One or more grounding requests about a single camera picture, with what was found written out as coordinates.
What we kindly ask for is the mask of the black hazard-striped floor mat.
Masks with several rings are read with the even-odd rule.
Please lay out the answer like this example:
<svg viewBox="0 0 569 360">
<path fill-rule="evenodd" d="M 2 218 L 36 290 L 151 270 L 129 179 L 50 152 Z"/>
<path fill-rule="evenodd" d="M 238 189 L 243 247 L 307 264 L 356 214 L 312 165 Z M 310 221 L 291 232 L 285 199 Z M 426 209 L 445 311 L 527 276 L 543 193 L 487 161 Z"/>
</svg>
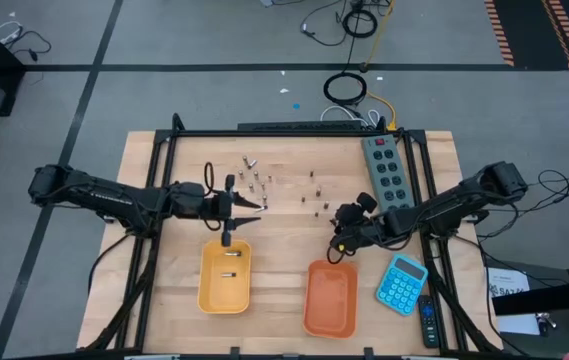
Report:
<svg viewBox="0 0 569 360">
<path fill-rule="evenodd" d="M 504 62 L 569 70 L 569 0 L 484 0 Z"/>
</svg>

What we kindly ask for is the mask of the yellow plastic bin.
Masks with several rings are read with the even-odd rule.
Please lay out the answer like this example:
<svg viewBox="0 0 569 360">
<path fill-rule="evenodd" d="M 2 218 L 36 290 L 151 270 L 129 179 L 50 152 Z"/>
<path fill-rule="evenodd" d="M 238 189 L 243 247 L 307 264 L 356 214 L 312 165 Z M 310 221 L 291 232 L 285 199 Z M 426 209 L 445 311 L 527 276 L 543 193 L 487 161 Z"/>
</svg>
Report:
<svg viewBox="0 0 569 360">
<path fill-rule="evenodd" d="M 225 252 L 241 251 L 240 257 L 226 256 Z M 202 249 L 198 307 L 208 314 L 237 314 L 250 303 L 251 247 L 243 240 L 234 240 L 223 247 L 215 240 Z M 224 278 L 222 273 L 235 272 L 236 277 Z"/>
</svg>

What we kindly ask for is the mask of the black remote control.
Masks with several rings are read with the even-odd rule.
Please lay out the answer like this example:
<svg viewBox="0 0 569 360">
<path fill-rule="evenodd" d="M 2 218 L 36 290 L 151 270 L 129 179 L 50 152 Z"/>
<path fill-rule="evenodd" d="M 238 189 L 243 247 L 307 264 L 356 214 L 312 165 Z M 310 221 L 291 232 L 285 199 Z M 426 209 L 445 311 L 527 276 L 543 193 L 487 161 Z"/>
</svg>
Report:
<svg viewBox="0 0 569 360">
<path fill-rule="evenodd" d="M 428 295 L 420 295 L 417 304 L 424 346 L 436 349 L 439 347 L 439 336 L 433 300 Z"/>
</svg>

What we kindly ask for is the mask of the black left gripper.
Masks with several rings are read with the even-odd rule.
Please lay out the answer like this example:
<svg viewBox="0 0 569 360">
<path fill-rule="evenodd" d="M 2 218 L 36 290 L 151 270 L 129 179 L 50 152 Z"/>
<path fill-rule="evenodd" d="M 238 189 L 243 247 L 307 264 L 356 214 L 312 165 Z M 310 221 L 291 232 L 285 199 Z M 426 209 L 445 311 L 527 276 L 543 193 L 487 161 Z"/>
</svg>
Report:
<svg viewBox="0 0 569 360">
<path fill-rule="evenodd" d="M 225 184 L 223 190 L 214 190 L 214 176 L 205 175 L 205 185 L 207 189 L 212 194 L 210 198 L 210 212 L 211 218 L 220 221 L 223 224 L 223 230 L 221 235 L 221 245 L 230 246 L 231 245 L 231 226 L 232 226 L 232 205 L 239 207 L 246 207 L 252 209 L 261 208 L 260 204 L 249 201 L 243 197 L 239 192 L 234 192 L 232 194 L 233 187 L 235 185 L 235 176 L 229 174 L 225 178 Z M 251 222 L 259 221 L 260 217 L 238 217 L 233 220 L 233 229 L 236 230 L 242 225 L 246 225 Z"/>
</svg>

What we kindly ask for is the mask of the black ribbed bar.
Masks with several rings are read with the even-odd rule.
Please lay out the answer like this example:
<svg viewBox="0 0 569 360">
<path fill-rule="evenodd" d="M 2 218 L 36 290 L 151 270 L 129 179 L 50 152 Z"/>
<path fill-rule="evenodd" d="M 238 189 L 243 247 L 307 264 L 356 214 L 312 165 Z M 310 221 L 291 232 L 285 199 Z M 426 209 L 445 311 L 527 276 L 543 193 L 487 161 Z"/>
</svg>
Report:
<svg viewBox="0 0 569 360">
<path fill-rule="evenodd" d="M 366 127 L 357 121 L 339 120 L 240 123 L 237 125 L 237 130 L 247 132 L 354 132 L 366 130 Z"/>
</svg>

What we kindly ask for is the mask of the grey power strip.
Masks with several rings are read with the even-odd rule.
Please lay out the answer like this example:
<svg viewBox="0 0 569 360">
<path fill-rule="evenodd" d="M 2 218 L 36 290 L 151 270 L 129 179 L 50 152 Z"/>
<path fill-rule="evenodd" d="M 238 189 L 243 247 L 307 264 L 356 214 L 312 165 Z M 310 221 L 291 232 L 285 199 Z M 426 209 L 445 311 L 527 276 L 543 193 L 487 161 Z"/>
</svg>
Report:
<svg viewBox="0 0 569 360">
<path fill-rule="evenodd" d="M 369 178 L 380 212 L 415 205 L 410 184 L 392 135 L 361 139 Z"/>
</svg>

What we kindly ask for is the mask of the bunch of keys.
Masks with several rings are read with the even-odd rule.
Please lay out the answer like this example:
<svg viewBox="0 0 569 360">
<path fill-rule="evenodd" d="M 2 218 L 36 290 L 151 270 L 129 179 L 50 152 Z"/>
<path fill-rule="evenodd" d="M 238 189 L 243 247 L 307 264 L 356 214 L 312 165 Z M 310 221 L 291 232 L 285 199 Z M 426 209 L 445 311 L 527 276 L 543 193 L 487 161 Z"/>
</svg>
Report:
<svg viewBox="0 0 569 360">
<path fill-rule="evenodd" d="M 536 313 L 535 319 L 538 325 L 540 335 L 543 337 L 548 337 L 551 330 L 557 328 L 556 322 L 551 318 L 549 313 L 542 312 Z"/>
</svg>

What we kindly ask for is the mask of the orange plastic bin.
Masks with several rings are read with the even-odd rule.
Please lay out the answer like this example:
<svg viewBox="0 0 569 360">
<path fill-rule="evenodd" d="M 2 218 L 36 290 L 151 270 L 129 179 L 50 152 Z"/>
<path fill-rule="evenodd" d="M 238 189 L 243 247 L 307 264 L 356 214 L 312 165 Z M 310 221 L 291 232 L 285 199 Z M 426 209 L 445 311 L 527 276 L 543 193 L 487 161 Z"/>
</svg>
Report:
<svg viewBox="0 0 569 360">
<path fill-rule="evenodd" d="M 308 268 L 303 327 L 313 336 L 347 339 L 357 326 L 358 272 L 351 263 L 312 262 Z"/>
</svg>

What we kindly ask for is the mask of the white printed paper sheet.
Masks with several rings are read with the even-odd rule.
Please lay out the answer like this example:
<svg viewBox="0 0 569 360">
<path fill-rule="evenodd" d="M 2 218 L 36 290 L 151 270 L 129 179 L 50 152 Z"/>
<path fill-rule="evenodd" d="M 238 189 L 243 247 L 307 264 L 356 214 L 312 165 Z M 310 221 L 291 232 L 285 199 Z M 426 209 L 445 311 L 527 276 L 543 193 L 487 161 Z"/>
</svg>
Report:
<svg viewBox="0 0 569 360">
<path fill-rule="evenodd" d="M 492 299 L 530 290 L 528 277 L 510 269 L 488 268 L 490 296 Z M 501 333 L 539 336 L 540 330 L 533 313 L 498 315 L 497 328 Z"/>
</svg>

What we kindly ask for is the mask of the black side desk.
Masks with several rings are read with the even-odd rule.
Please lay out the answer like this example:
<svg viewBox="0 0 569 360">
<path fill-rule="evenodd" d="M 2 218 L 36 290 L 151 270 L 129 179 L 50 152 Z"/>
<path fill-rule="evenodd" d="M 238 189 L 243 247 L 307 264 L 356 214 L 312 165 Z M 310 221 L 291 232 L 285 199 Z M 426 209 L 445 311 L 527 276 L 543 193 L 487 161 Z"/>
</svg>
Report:
<svg viewBox="0 0 569 360">
<path fill-rule="evenodd" d="M 548 337 L 504 333 L 514 350 L 521 348 L 535 356 L 560 356 L 569 352 L 569 269 L 556 269 L 490 259 L 487 268 L 510 269 L 528 277 L 530 290 L 491 298 L 495 314 L 549 313 L 557 328 Z"/>
</svg>

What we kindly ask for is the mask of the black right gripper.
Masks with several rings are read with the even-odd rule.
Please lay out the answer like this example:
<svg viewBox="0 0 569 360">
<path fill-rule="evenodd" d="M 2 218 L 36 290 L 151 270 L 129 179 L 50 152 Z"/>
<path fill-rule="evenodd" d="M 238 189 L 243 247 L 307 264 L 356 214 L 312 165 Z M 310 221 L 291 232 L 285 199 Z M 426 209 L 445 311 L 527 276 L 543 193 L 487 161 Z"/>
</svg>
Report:
<svg viewBox="0 0 569 360">
<path fill-rule="evenodd" d="M 368 193 L 361 192 L 354 203 L 341 207 L 341 236 L 342 240 L 333 237 L 330 247 L 338 252 L 356 252 L 359 248 L 377 245 L 384 247 L 381 222 L 366 217 L 365 213 L 372 213 L 378 203 Z M 340 219 L 335 216 L 331 224 L 340 226 Z"/>
</svg>

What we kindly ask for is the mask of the blue calculator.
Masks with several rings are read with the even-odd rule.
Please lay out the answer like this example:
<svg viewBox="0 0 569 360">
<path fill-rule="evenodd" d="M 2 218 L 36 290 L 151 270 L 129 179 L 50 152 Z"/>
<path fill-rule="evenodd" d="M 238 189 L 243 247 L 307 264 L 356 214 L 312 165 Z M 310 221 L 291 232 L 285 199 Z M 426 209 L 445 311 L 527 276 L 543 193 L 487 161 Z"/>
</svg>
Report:
<svg viewBox="0 0 569 360">
<path fill-rule="evenodd" d="M 376 299 L 400 315 L 409 316 L 427 277 L 428 270 L 421 263 L 401 254 L 395 255 L 380 280 Z"/>
</svg>

